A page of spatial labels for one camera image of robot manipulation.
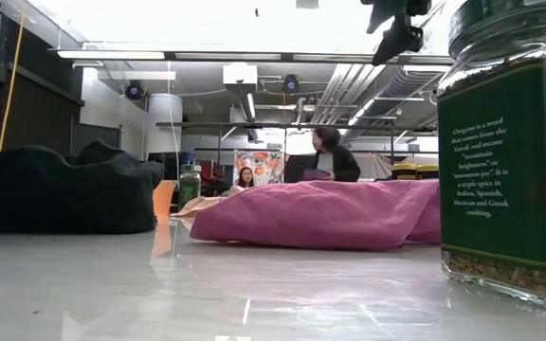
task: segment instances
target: black jacket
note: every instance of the black jacket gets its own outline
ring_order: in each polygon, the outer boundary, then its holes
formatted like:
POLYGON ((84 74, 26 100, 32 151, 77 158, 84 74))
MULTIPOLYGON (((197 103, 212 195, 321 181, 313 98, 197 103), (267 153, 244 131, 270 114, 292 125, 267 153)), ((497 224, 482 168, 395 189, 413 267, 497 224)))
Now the black jacket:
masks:
MULTIPOLYGON (((361 169, 357 165, 357 161, 349 152, 348 149, 342 146, 336 146, 329 151, 332 153, 333 166, 334 166, 334 177, 336 181, 341 182, 356 182, 361 175, 361 169)), ((315 154, 315 164, 314 169, 318 167, 319 154, 315 154)))

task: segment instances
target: glossy floor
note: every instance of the glossy floor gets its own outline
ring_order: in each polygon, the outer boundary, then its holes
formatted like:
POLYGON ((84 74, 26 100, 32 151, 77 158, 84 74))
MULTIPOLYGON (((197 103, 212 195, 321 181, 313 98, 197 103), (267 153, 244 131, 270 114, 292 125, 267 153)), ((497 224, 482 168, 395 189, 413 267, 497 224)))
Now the glossy floor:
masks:
POLYGON ((0 235, 0 341, 542 340, 546 311, 390 253, 130 236, 0 235))

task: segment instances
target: yellow cord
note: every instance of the yellow cord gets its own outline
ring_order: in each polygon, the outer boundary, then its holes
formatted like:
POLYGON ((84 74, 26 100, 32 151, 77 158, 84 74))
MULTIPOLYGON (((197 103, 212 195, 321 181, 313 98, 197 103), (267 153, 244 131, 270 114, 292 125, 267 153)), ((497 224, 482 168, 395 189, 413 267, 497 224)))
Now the yellow cord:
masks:
POLYGON ((27 0, 23 0, 23 10, 20 14, 20 28, 18 30, 18 40, 16 41, 16 53, 14 54, 14 65, 11 68, 11 81, 9 82, 8 103, 6 113, 1 128, 0 150, 4 148, 4 138, 6 137, 6 126, 8 125, 9 107, 11 106, 11 96, 14 93, 14 83, 16 81, 16 67, 18 66, 18 56, 20 55, 20 43, 23 40, 23 28, 25 27, 25 11, 27 9, 27 0))

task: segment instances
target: person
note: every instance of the person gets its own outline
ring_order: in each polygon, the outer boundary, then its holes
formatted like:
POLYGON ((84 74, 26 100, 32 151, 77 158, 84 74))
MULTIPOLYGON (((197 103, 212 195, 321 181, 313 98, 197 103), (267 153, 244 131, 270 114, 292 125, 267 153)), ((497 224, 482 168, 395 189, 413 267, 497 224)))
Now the person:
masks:
POLYGON ((356 182, 361 175, 357 161, 340 142, 340 133, 334 128, 316 128, 313 132, 313 148, 316 150, 314 169, 325 171, 329 176, 321 180, 356 182))
POLYGON ((254 187, 254 175, 250 167, 243 167, 239 170, 239 180, 237 180, 237 186, 241 188, 253 188, 254 187))

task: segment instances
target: poster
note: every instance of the poster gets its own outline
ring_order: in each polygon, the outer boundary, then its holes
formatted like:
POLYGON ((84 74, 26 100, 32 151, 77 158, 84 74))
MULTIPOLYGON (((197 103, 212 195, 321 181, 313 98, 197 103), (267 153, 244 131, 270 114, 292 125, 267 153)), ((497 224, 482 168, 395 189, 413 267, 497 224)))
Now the poster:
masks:
POLYGON ((249 167, 254 176, 254 186, 280 184, 283 179, 283 152, 235 151, 233 184, 239 180, 239 171, 249 167))

